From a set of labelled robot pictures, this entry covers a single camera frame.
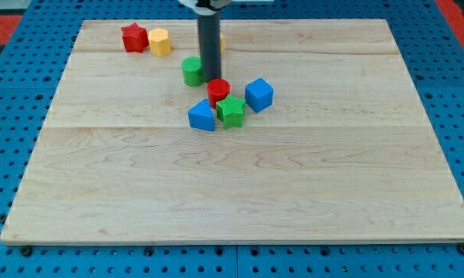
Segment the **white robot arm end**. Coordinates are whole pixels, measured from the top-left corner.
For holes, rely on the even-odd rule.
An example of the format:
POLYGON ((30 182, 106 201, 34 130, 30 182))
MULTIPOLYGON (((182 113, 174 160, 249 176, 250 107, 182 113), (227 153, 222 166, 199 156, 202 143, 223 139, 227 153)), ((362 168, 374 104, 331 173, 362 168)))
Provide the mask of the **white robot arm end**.
POLYGON ((179 2, 198 15, 208 16, 220 12, 232 0, 179 0, 179 2))

